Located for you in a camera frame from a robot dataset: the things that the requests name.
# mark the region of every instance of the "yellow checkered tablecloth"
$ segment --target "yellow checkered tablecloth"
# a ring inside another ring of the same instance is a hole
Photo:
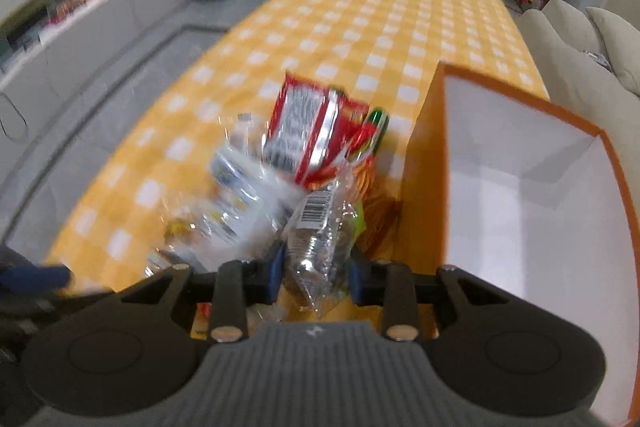
[[[501,0],[268,1],[147,111],[79,201],[48,261],[71,268],[79,288],[119,290],[141,279],[147,254],[162,242],[162,197],[207,190],[207,164],[223,140],[218,117],[267,118],[285,69],[388,110],[378,170],[398,194],[406,144],[440,60],[547,96]]]

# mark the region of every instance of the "sofa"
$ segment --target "sofa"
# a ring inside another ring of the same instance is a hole
[[[612,12],[586,12],[551,0],[517,24],[551,100],[606,131],[640,216],[640,32]]]

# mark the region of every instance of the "floor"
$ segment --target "floor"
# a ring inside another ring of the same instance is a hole
[[[31,262],[42,261],[79,198],[138,118],[203,51],[264,1],[193,2],[92,78],[0,185],[2,243]],[[512,16],[519,16],[515,1],[504,1]],[[15,259],[0,253],[0,264],[9,262]]]

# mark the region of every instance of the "clear plastic packaging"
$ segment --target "clear plastic packaging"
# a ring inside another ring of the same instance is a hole
[[[163,270],[166,270],[170,266],[174,264],[180,263],[189,263],[194,266],[194,270],[198,272],[204,271],[204,269],[199,265],[199,263],[194,263],[193,255],[187,255],[187,259],[180,257],[177,253],[175,253],[174,248],[169,246],[165,248],[156,248],[153,252],[151,252],[146,257],[146,266],[145,266],[145,277],[152,277]]]
[[[362,210],[367,228],[356,241],[356,245],[360,253],[371,258],[393,229],[400,213],[400,203],[391,197],[384,185],[377,180],[362,198]]]
[[[343,169],[310,193],[287,225],[285,288],[319,316],[345,295],[351,248],[364,228],[353,175]]]
[[[274,169],[230,146],[216,152],[210,172],[209,198],[174,194],[163,201],[165,250],[196,271],[262,257],[305,196]]]
[[[266,322],[284,322],[289,315],[288,310],[280,304],[254,304],[246,309],[246,322],[249,335],[255,334]]]
[[[262,118],[241,113],[218,122],[225,129],[226,144],[246,156],[261,159],[267,140],[268,126]]]

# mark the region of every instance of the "white label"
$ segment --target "white label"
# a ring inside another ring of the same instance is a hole
[[[320,188],[309,194],[296,228],[310,230],[324,228],[334,203],[334,195],[335,191],[330,188]]]
[[[309,87],[287,90],[278,126],[265,147],[270,165],[289,174],[298,171],[323,100],[322,92]]]

